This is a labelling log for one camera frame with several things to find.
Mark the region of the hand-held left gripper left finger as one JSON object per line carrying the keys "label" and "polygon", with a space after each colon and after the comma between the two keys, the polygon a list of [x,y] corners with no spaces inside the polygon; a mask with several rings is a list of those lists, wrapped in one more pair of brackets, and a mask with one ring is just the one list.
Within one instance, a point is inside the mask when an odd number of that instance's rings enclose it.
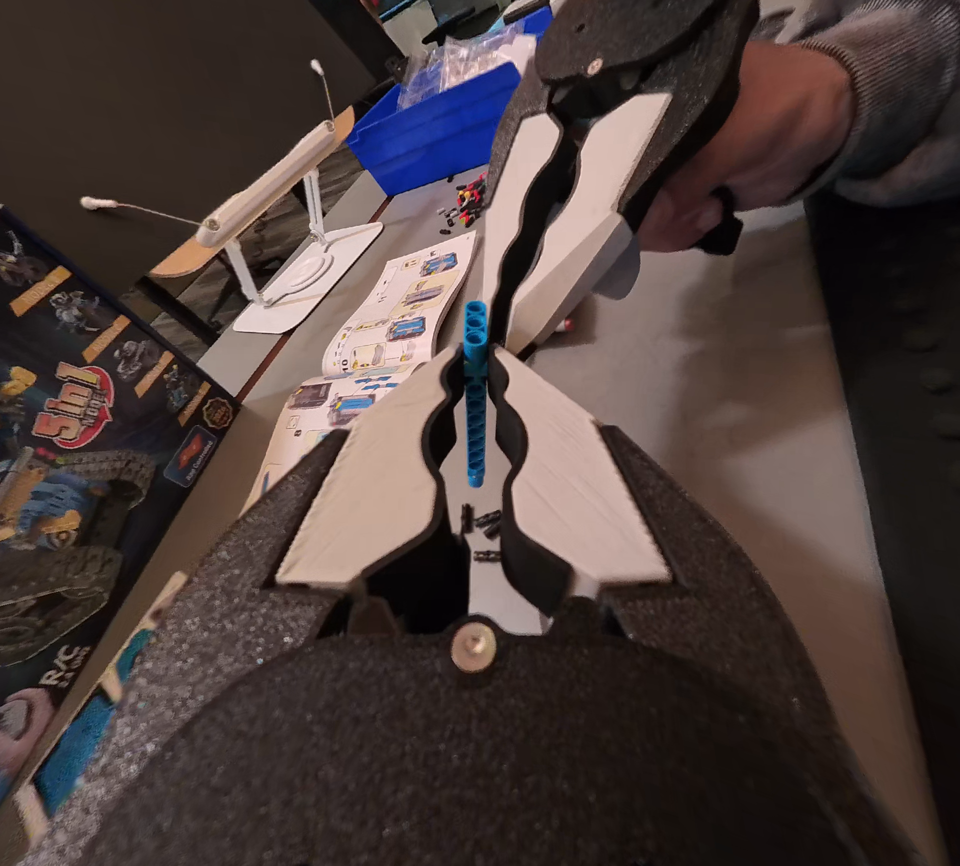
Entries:
{"label": "hand-held left gripper left finger", "polygon": [[415,587],[460,577],[441,472],[455,448],[461,347],[447,347],[349,429],[275,582],[347,590],[378,577]]}

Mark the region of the pile of clear plastic bags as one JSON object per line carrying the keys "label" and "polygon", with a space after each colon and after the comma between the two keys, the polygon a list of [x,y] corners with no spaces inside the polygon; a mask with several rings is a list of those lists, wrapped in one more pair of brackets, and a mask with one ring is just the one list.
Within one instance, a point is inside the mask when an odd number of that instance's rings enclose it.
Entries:
{"label": "pile of clear plastic bags", "polygon": [[534,55],[537,36],[514,27],[467,40],[448,37],[436,49],[415,53],[400,82],[397,109],[408,109],[507,64],[523,73]]}

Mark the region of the black partition panel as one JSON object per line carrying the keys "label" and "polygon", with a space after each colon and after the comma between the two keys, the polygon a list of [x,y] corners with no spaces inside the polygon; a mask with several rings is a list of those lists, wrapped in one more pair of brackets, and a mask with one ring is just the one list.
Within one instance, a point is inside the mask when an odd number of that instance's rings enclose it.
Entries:
{"label": "black partition panel", "polygon": [[370,14],[311,0],[1,0],[2,205],[121,295],[331,111],[387,76]]}

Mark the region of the white wooden-top laptop stand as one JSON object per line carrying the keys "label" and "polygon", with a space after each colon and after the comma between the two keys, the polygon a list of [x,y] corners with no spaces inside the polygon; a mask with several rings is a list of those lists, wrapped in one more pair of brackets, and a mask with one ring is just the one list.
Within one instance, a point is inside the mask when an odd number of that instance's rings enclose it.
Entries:
{"label": "white wooden-top laptop stand", "polygon": [[[244,332],[288,332],[326,297],[383,229],[379,221],[327,231],[324,226],[319,166],[354,129],[354,106],[320,122],[246,188],[223,201],[203,220],[151,210],[113,199],[82,196],[89,212],[133,211],[194,226],[195,234],[150,271],[152,278],[175,279],[195,273],[226,255],[246,297],[239,316]],[[262,288],[257,287],[241,245],[241,235],[272,204],[302,182],[307,200],[308,233]]]}

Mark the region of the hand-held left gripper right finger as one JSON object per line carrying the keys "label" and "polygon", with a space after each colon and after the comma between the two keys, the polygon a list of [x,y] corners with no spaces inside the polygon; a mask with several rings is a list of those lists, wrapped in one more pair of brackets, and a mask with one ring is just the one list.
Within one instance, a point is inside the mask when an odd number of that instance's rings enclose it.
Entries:
{"label": "hand-held left gripper right finger", "polygon": [[598,422],[496,347],[495,438],[509,462],[500,552],[516,591],[604,591],[673,574]]}

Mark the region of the open instruction booklet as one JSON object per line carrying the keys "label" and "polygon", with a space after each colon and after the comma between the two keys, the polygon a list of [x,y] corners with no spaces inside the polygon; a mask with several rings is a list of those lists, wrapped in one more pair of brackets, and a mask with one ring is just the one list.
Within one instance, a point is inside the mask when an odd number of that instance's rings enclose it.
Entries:
{"label": "open instruction booklet", "polygon": [[348,429],[433,359],[438,332],[470,271],[476,231],[389,260],[325,350],[320,375],[286,399],[242,511],[335,429]]}

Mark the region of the grey desk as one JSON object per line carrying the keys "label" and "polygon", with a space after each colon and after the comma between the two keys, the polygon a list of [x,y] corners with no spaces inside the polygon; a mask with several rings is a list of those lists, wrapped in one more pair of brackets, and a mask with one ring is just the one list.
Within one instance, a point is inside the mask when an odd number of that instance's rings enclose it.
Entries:
{"label": "grey desk", "polygon": [[222,536],[144,651],[78,790],[22,864],[925,864],[933,788],[906,739],[906,678],[881,573],[866,572],[867,502],[853,441],[774,459],[760,505],[807,508],[827,557],[721,505],[706,415],[737,396],[798,427],[837,413],[821,325],[808,357],[747,352],[800,288],[723,330],[717,289],[690,294],[686,332],[713,349],[677,373],[657,442],[680,483],[590,417],[588,439],[673,577],[568,584],[543,637],[489,618],[492,661],[452,659],[467,616],[420,630],[374,585],[273,582],[307,521],[327,533],[357,443],[325,440]]}

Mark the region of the pile of small building pieces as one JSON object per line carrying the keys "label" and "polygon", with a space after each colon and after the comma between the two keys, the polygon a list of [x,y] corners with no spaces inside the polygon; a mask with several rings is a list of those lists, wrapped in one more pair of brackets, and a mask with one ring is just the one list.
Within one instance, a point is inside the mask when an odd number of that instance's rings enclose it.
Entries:
{"label": "pile of small building pieces", "polygon": [[476,225],[485,209],[487,174],[484,170],[457,185],[455,198],[447,206],[438,209],[438,230],[441,235],[449,236],[456,229],[469,230]]}

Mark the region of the black dotted mat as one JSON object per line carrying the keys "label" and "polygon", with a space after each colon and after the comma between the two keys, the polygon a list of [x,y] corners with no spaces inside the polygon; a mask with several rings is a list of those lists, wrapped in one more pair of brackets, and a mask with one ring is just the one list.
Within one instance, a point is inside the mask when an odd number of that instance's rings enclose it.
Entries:
{"label": "black dotted mat", "polygon": [[958,199],[805,203],[947,858],[959,853]]}

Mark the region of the blue perforated building beam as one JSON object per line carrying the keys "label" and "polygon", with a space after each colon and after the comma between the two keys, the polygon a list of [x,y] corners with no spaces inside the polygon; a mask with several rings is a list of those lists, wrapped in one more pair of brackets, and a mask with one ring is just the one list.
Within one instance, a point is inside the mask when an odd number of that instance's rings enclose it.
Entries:
{"label": "blue perforated building beam", "polygon": [[488,311],[483,301],[464,305],[463,332],[466,477],[471,488],[480,488],[486,475],[489,359]]}

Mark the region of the dark blue toy set box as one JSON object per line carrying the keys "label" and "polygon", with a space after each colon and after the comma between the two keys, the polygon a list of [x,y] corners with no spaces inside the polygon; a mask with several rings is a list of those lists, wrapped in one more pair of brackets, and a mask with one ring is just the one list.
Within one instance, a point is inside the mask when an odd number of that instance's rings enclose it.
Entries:
{"label": "dark blue toy set box", "polygon": [[239,405],[1,212],[2,799]]}

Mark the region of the blue plastic bin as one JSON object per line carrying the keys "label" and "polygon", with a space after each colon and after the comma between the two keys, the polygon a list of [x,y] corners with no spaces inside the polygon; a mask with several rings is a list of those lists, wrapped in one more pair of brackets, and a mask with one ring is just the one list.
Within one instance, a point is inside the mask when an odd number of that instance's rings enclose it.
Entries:
{"label": "blue plastic bin", "polygon": [[460,174],[490,160],[521,79],[509,61],[405,109],[396,86],[355,122],[346,144],[388,195]]}

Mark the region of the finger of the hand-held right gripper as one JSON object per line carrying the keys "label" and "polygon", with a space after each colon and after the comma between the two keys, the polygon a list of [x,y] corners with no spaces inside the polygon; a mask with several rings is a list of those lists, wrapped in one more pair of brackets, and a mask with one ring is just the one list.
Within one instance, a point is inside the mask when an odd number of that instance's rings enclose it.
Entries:
{"label": "finger of the hand-held right gripper", "polygon": [[507,346],[514,296],[531,271],[565,185],[565,134],[554,116],[520,123],[485,214],[481,298],[490,344]]}
{"label": "finger of the hand-held right gripper", "polygon": [[509,352],[542,344],[631,244],[633,233],[618,205],[671,98],[669,92],[635,95],[589,129],[570,197],[511,297]]}

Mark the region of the person's right hand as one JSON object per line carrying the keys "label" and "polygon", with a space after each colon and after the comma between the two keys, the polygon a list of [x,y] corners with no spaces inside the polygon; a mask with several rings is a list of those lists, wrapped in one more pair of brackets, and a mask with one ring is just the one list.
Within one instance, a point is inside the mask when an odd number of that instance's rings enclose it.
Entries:
{"label": "person's right hand", "polygon": [[749,42],[736,102],[719,131],[665,181],[637,231],[643,252],[689,249],[736,211],[784,204],[844,145],[855,116],[851,77],[834,57]]}

